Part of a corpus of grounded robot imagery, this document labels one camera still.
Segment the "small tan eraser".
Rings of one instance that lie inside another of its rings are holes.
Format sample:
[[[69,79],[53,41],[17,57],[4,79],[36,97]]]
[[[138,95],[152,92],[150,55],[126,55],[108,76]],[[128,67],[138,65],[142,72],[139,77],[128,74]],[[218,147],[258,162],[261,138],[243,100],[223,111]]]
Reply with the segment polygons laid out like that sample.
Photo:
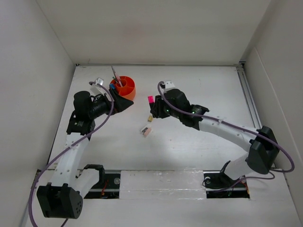
[[[153,116],[150,115],[150,116],[148,117],[148,122],[152,122],[152,121],[153,121]]]

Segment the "pink cap black highlighter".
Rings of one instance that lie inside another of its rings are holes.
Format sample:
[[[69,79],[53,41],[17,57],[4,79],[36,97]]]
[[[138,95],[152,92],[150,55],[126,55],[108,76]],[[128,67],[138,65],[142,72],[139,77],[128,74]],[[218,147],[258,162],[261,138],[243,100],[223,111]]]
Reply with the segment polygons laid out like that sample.
[[[149,105],[150,105],[150,107],[153,107],[153,105],[154,105],[154,97],[153,96],[148,96],[148,102],[149,102]]]

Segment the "blue cap black highlighter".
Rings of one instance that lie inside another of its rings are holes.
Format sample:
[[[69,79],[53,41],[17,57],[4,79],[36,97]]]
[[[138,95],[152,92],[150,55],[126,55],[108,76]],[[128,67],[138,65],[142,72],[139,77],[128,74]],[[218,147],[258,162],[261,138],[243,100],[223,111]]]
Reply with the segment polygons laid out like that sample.
[[[115,85],[112,84],[112,83],[109,86],[110,86],[111,89],[115,89],[116,88]]]

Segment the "pink transparent pen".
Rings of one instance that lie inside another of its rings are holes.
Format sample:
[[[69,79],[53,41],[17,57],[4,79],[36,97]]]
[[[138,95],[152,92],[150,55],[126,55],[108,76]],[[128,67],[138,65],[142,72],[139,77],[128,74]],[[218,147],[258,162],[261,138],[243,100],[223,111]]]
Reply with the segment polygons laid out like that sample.
[[[118,83],[119,83],[119,85],[120,85],[120,87],[123,87],[123,84],[122,84],[122,82],[121,82],[121,79],[120,79],[120,77],[119,76],[117,76],[117,81],[118,81]]]

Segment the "black handled scissors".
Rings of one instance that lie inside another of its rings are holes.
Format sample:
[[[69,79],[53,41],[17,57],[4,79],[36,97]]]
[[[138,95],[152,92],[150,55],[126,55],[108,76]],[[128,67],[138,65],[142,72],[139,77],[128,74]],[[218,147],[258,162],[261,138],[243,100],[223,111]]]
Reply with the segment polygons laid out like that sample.
[[[116,71],[115,71],[114,67],[113,67],[113,66],[111,66],[111,69],[112,69],[112,71],[113,71],[114,76],[117,78],[117,76],[119,76],[119,75],[116,73]]]

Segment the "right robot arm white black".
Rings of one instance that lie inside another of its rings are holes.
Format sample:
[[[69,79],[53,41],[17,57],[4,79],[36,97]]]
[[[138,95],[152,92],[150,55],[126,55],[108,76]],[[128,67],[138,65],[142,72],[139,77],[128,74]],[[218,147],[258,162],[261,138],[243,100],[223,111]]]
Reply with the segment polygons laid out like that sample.
[[[189,102],[177,88],[165,90],[157,96],[149,96],[150,113],[154,118],[174,117],[183,125],[223,138],[245,151],[240,158],[228,160],[218,173],[208,177],[208,185],[214,189],[230,186],[241,177],[258,173],[267,175],[279,153],[277,141],[269,127],[246,128],[226,122],[220,116],[212,116],[210,110]]]

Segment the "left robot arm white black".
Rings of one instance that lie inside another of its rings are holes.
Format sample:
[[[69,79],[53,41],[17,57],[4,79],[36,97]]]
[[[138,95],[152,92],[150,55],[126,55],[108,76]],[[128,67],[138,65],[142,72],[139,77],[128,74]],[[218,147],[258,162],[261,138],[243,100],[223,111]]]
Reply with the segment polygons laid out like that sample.
[[[50,181],[39,186],[36,193],[44,217],[77,219],[80,216],[83,200],[90,189],[103,186],[106,180],[102,165],[88,164],[80,176],[76,175],[91,136],[99,129],[95,119],[104,114],[110,117],[132,105],[132,100],[120,96],[113,88],[96,96],[88,91],[74,95],[64,153],[57,158]]]

